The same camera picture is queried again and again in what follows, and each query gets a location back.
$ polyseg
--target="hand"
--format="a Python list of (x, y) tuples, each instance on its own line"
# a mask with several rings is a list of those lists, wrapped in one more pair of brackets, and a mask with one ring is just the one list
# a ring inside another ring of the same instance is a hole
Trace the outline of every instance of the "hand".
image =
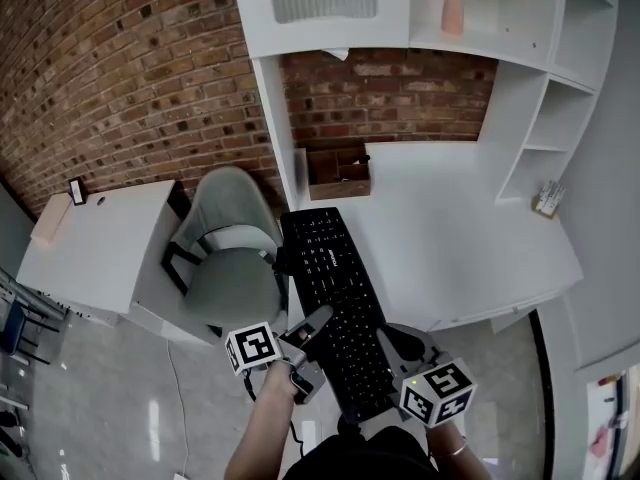
[(291, 366), (289, 364), (282, 361), (274, 361), (269, 366), (260, 394), (264, 392), (270, 395), (293, 398), (298, 392), (298, 388), (291, 383), (290, 374)]

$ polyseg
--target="small black photo frame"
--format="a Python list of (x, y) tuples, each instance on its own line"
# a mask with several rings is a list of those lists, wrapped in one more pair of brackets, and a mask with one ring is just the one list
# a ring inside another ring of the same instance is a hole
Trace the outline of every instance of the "small black photo frame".
[(87, 202), (87, 189), (84, 187), (81, 178), (72, 178), (69, 180), (69, 194), (73, 199), (73, 204), (80, 206)]

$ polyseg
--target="pink vase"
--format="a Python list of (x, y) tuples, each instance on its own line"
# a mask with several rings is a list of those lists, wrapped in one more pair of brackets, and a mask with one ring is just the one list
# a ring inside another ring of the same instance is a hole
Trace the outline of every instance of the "pink vase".
[(464, 32), (464, 0), (444, 0), (442, 31), (454, 36)]

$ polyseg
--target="concrete floor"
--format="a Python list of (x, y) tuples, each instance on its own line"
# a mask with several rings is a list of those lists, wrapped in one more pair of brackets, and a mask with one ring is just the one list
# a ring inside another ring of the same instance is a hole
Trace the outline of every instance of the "concrete floor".
[[(30, 448), (35, 478), (171, 480), (182, 473), (185, 430), (167, 341), (126, 320), (108, 328), (71, 315), (62, 329), (61, 335), (40, 335), (39, 354), (51, 359), (50, 366), (22, 368), (2, 359), (2, 382), (30, 406), (20, 411), (23, 438), (18, 429), (11, 434)], [(494, 477), (542, 478), (543, 399), (529, 321), (497, 335), (481, 322), (434, 336), (478, 380), (464, 427)], [(170, 349), (185, 405), (186, 475), (222, 480), (251, 401), (222, 346), (172, 342)], [(289, 438), (283, 472), (297, 458)], [(0, 457), (0, 475), (34, 478), (27, 464), (9, 457)]]

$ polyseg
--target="chair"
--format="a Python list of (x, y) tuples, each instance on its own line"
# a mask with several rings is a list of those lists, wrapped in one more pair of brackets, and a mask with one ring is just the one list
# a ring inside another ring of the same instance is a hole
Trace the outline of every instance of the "chair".
[(42, 316), (43, 318), (47, 318), (46, 315), (40, 313), (39, 311), (34, 311), (32, 308), (27, 308), (20, 304), (17, 300), (11, 304), (9, 308), (9, 314), (7, 315), (7, 319), (4, 324), (4, 329), (0, 332), (0, 349), (2, 349), (5, 353), (12, 356), (16, 352), (20, 352), (21, 354), (35, 359), (36, 361), (40, 361), (44, 364), (51, 364), (49, 361), (45, 361), (29, 352), (19, 348), (20, 342), (24, 341), (33, 347), (38, 347), (37, 343), (34, 343), (31, 340), (22, 336), (24, 332), (24, 328), (27, 325), (27, 322), (30, 322), (38, 327), (42, 327), (43, 329), (48, 329), (52, 332), (60, 332), (58, 329), (53, 327), (49, 327), (48, 325), (42, 324), (37, 320), (33, 320), (24, 314), (24, 309), (28, 309), (29, 311), (36, 313), (37, 315)]
[[(184, 294), (183, 309), (209, 325), (216, 335), (258, 322), (272, 323), (286, 310), (285, 277), (264, 251), (236, 247), (213, 250), (206, 236), (222, 228), (248, 225), (282, 246), (282, 234), (256, 182), (238, 167), (224, 166), (198, 185), (186, 219), (171, 238), (162, 266)], [(199, 244), (207, 254), (193, 254)], [(189, 286), (172, 265), (177, 255), (197, 265)]]

